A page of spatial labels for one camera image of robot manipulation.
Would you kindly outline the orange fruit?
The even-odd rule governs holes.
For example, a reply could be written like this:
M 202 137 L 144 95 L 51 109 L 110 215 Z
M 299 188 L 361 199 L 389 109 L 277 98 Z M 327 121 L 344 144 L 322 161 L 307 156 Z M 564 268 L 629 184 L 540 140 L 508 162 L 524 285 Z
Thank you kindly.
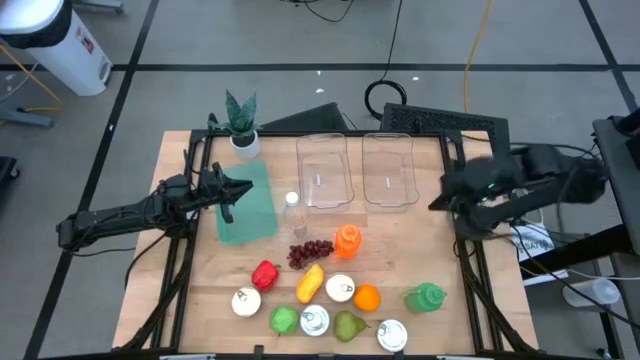
M 375 286 L 362 284 L 356 289 L 353 301 L 358 309 L 364 312 L 373 312 L 380 306 L 381 295 Z

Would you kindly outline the clear plastic jug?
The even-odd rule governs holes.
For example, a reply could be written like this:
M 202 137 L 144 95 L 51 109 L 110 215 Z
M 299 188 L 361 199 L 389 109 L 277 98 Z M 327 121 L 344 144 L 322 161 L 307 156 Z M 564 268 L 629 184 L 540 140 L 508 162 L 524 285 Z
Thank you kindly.
M 584 296 L 590 297 L 600 304 L 611 305 L 620 300 L 621 294 L 614 282 L 598 278 L 564 286 L 562 296 L 569 305 L 579 308 L 595 305 Z

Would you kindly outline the blue label tin can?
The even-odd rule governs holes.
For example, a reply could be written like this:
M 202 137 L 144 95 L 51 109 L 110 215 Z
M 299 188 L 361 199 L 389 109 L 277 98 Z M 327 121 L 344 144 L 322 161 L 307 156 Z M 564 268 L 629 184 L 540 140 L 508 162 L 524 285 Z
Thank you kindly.
M 231 300 L 233 312 L 240 317 L 255 315 L 261 306 L 261 295 L 252 286 L 237 289 Z
M 345 274 L 334 274 L 325 283 L 329 298 L 338 303 L 349 301 L 355 292 L 353 279 Z

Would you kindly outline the red bell pepper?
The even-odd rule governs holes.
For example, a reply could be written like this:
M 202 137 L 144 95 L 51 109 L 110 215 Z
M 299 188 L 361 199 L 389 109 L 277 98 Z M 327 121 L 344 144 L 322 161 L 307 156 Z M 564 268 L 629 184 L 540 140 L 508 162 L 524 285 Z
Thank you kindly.
M 259 292 L 268 292 L 273 288 L 278 277 L 279 267 L 264 260 L 253 271 L 251 282 Z

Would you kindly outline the bunch of red grapes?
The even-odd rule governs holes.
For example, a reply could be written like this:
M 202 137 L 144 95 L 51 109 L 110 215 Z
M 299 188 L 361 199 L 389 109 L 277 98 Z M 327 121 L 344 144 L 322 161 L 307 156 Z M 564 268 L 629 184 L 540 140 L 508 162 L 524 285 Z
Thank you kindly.
M 328 240 L 307 241 L 302 245 L 291 245 L 287 256 L 288 265 L 301 270 L 310 262 L 328 257 L 334 252 L 334 246 Z

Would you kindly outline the snake plant in white pot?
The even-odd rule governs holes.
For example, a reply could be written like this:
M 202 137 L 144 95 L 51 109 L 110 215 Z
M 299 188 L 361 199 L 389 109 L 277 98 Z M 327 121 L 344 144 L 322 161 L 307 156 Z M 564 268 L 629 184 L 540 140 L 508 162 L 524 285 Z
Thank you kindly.
M 229 91 L 225 91 L 225 108 L 228 121 L 220 123 L 213 113 L 207 119 L 207 125 L 215 131 L 226 131 L 236 155 L 240 158 L 254 158 L 260 152 L 257 133 L 259 126 L 255 123 L 257 111 L 256 93 L 253 93 L 242 105 Z

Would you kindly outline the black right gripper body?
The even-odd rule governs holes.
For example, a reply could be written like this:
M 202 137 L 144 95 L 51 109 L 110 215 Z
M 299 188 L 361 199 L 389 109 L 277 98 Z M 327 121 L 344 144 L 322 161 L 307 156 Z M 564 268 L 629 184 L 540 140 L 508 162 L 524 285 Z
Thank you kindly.
M 523 172 L 507 157 L 478 157 L 449 176 L 449 193 L 468 199 L 493 197 L 523 184 Z

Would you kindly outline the clear plastic bin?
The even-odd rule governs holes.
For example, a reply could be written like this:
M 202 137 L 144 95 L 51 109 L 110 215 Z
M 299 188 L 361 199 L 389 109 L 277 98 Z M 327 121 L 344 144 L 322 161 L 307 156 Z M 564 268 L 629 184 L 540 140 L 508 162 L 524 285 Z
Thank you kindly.
M 362 139 L 363 191 L 379 208 L 404 208 L 419 199 L 413 139 L 403 133 L 368 133 Z
M 346 137 L 303 136 L 296 142 L 296 152 L 303 203 L 314 213 L 345 211 L 354 199 Z

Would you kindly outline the black metal cart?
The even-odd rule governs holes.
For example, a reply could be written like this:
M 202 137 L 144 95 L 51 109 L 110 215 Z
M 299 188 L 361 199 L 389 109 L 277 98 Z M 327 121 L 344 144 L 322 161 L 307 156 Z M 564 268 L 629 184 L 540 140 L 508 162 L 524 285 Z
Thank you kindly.
M 622 223 L 526 260 L 524 268 L 546 273 L 609 257 L 628 319 L 638 325 L 632 333 L 640 352 L 640 107 L 596 120 L 593 128 Z

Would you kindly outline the black flat panel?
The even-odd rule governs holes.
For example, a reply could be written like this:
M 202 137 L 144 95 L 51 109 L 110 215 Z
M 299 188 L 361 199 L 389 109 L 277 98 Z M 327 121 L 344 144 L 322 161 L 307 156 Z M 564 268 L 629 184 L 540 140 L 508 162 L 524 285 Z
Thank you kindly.
M 298 112 L 262 126 L 263 130 L 278 131 L 347 131 L 348 126 L 335 102 Z

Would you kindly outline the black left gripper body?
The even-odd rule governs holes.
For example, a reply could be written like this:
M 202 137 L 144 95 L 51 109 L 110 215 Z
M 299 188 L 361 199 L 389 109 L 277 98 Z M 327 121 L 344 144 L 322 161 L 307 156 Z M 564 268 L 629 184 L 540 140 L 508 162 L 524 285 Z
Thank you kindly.
M 204 196 L 204 194 L 202 193 L 202 188 L 200 187 L 200 176 L 204 175 L 204 174 L 211 174 L 211 175 L 215 175 L 216 178 L 218 179 L 220 186 L 221 186 L 221 194 L 220 194 L 220 201 L 219 202 L 214 202 L 211 201 L 210 199 L 206 198 Z M 201 194 L 201 197 L 204 198 L 205 203 L 207 205 L 218 205 L 220 207 L 220 211 L 221 211 L 221 215 L 222 218 L 224 220 L 225 223 L 230 224 L 233 222 L 233 216 L 231 214 L 230 211 L 230 206 L 227 203 L 227 191 L 223 188 L 223 176 L 224 176 L 224 172 L 220 166 L 220 164 L 218 162 L 214 162 L 211 165 L 211 168 L 205 168 L 202 169 L 200 171 L 200 175 L 199 175 L 199 184 L 198 184 L 198 189 L 199 192 Z

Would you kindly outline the green pear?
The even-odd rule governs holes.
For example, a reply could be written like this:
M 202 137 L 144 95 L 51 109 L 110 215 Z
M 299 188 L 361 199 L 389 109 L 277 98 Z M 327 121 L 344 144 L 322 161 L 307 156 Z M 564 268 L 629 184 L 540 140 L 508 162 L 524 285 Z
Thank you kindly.
M 366 321 L 350 311 L 338 312 L 333 321 L 334 336 L 341 342 L 350 342 L 362 331 L 369 328 Z

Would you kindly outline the clear plastic water bottle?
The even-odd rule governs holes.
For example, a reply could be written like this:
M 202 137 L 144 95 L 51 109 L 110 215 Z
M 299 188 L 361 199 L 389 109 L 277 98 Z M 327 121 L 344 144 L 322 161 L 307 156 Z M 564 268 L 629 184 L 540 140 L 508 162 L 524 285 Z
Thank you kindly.
M 298 239 L 307 235 L 309 209 L 301 196 L 290 191 L 285 196 L 285 207 L 282 212 L 285 229 Z

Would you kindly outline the black floor equipment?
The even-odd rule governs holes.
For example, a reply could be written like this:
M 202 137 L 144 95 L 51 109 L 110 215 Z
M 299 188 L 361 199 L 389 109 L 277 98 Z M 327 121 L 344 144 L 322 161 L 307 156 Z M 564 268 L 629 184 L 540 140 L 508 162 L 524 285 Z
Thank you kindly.
M 13 157 L 0 156 L 0 200 L 10 190 L 12 183 L 21 175 L 17 160 Z

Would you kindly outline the gray stand base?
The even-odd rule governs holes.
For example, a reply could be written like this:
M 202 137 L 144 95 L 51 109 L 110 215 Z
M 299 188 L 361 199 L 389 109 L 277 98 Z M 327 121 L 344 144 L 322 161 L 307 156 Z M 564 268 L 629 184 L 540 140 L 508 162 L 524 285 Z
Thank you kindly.
M 43 128 L 55 126 L 54 120 L 48 116 L 30 113 L 21 107 L 11 109 L 7 105 L 0 105 L 0 121 Z

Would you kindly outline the green plastic bottle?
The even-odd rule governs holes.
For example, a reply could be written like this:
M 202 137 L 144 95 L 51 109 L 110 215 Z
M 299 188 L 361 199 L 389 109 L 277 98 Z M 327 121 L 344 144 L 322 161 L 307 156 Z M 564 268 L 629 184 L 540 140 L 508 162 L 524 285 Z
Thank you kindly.
M 447 293 L 433 283 L 422 283 L 405 291 L 401 297 L 412 313 L 433 312 L 441 308 Z

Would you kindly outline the olive label tuna can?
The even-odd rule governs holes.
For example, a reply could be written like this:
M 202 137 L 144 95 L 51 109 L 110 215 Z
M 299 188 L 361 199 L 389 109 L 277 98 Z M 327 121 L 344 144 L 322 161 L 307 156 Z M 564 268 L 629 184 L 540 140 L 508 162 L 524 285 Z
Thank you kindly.
M 300 315 L 300 327 L 302 331 L 312 337 L 324 335 L 330 325 L 328 311 L 321 305 L 309 305 Z

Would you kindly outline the white trash bin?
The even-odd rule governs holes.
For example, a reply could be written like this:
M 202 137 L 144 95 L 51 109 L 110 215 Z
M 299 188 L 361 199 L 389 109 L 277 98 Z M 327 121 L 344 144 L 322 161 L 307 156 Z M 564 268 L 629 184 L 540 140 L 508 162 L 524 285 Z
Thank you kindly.
M 20 49 L 40 62 L 78 96 L 95 96 L 106 90 L 112 62 L 73 9 L 71 27 L 57 45 Z

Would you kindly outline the yellow mango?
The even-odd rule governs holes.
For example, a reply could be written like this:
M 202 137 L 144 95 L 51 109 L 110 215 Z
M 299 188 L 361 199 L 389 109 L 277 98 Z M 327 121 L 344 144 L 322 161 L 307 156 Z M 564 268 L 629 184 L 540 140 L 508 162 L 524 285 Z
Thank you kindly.
M 297 284 L 297 300 L 302 304 L 309 303 L 323 284 L 324 276 L 324 269 L 320 265 L 312 265 Z

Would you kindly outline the black trash bag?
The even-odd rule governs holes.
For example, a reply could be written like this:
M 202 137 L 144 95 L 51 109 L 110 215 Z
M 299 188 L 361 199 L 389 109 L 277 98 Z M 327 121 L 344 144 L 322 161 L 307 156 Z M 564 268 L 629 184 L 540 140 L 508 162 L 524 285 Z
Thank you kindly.
M 51 47 L 71 27 L 70 0 L 0 1 L 0 38 L 17 49 Z

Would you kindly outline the teal plastic bin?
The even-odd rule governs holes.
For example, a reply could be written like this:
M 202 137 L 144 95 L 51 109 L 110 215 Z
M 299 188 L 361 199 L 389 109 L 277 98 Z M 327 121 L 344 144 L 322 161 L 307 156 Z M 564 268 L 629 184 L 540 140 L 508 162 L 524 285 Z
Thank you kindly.
M 216 208 L 218 240 L 226 245 L 241 245 L 277 234 L 278 220 L 265 162 L 229 167 L 225 174 L 234 179 L 251 180 L 253 187 L 230 208 L 234 218 L 231 224 L 224 222 L 220 208 Z

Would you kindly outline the silver lid tin can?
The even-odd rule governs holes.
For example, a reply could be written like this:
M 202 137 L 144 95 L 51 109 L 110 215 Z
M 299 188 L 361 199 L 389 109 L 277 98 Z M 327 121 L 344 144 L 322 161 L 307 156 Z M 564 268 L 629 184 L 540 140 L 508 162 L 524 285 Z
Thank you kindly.
M 382 321 L 377 327 L 376 337 L 380 346 L 392 353 L 402 351 L 408 341 L 406 328 L 395 319 Z

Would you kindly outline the white printed paper sheet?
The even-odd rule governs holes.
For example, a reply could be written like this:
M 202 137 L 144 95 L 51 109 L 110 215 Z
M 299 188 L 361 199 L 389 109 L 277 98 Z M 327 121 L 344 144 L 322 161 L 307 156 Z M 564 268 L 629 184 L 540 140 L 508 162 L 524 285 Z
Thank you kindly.
M 556 248 L 548 231 L 540 224 L 525 223 L 511 228 L 512 242 L 518 249 L 520 262 Z

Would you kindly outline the orange plastic bottle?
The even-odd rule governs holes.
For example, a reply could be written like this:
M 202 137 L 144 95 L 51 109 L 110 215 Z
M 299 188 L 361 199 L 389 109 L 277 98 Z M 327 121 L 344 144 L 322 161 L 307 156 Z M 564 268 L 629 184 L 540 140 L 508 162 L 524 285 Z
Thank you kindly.
M 344 259 L 354 258 L 361 243 L 360 228 L 353 224 L 344 224 L 338 228 L 335 234 L 335 255 Z

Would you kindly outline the green apple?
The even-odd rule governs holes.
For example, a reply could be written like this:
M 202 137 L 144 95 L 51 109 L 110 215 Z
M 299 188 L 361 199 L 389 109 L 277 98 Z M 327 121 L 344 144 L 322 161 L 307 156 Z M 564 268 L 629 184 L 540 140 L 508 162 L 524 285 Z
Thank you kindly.
M 276 306 L 270 315 L 269 327 L 278 335 L 291 335 L 298 326 L 298 312 L 286 305 Z

